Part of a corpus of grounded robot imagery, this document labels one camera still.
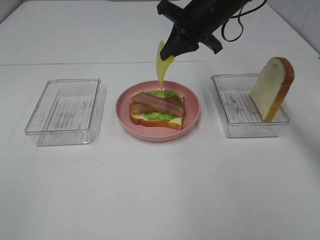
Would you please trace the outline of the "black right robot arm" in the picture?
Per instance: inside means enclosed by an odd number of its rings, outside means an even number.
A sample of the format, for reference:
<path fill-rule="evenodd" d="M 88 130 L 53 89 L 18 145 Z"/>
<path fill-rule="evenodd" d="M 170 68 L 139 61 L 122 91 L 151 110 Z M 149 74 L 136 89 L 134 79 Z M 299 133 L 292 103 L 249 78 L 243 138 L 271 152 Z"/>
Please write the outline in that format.
<path fill-rule="evenodd" d="M 223 47 L 212 33 L 247 3 L 247 0 L 192 0 L 181 8 L 168 0 L 160 1 L 158 14 L 173 22 L 169 38 L 160 51 L 161 59 L 194 52 L 199 43 L 217 54 Z"/>

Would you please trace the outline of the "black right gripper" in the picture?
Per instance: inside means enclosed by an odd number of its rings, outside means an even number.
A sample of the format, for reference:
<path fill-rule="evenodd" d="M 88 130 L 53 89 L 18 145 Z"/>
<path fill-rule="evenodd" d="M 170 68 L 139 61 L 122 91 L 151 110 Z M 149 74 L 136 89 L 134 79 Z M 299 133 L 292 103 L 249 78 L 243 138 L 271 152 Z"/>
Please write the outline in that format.
<path fill-rule="evenodd" d="M 170 35 L 160 51 L 162 60 L 194 52 L 199 49 L 199 42 L 215 54 L 223 49 L 221 42 L 212 35 L 215 24 L 210 18 L 215 1 L 192 0 L 185 8 L 181 8 L 168 0 L 162 0 L 156 8 L 159 15 L 173 22 Z"/>

